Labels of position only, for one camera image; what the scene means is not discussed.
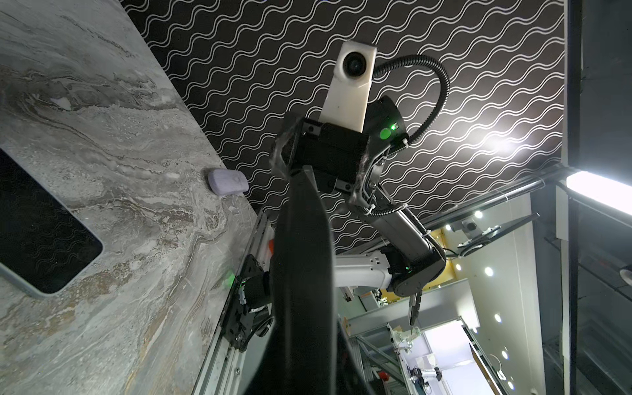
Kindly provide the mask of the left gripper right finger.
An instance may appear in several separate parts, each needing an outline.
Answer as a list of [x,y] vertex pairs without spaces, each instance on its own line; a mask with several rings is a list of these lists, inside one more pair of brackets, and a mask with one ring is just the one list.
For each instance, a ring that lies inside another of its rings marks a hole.
[[336,394],[370,395],[373,391],[361,378],[342,322],[337,323]]

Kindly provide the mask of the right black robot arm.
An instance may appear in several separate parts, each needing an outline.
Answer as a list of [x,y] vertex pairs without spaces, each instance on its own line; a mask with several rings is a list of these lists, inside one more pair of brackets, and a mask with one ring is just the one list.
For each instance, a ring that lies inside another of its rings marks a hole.
[[[388,155],[407,139],[403,118],[388,97],[369,105],[361,132],[296,113],[284,117],[272,159],[290,189],[276,229],[274,296],[311,286],[372,286],[413,296],[444,271],[446,256],[429,230],[380,185]],[[335,255],[322,203],[322,195],[333,192],[342,194],[355,217],[378,230],[385,247],[349,258]]]

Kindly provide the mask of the light teal phone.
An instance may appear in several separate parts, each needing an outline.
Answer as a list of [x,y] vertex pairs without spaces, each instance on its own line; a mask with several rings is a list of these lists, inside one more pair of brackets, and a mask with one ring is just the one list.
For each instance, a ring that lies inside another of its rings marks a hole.
[[104,245],[59,199],[1,152],[1,275],[34,298],[59,294]]

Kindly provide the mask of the black phone screen up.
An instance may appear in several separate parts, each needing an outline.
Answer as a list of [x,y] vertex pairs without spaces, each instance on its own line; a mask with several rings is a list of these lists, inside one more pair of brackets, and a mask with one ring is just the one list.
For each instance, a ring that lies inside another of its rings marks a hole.
[[336,318],[329,219],[309,166],[290,182],[275,235],[275,326],[270,341],[281,394],[335,390]]

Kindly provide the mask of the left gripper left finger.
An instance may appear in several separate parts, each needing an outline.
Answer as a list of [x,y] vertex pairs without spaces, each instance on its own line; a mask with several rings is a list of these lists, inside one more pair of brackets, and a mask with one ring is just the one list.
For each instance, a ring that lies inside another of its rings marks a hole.
[[273,394],[277,382],[277,336],[270,335],[259,361],[258,368],[254,372],[244,394]]

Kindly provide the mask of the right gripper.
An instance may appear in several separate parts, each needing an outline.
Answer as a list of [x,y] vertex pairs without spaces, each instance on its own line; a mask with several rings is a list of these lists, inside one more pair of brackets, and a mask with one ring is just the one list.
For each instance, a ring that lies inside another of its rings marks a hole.
[[406,134],[388,97],[370,103],[362,131],[287,113],[271,152],[273,172],[285,179],[309,166],[321,193],[339,192],[355,207],[379,207],[378,189],[391,145]]

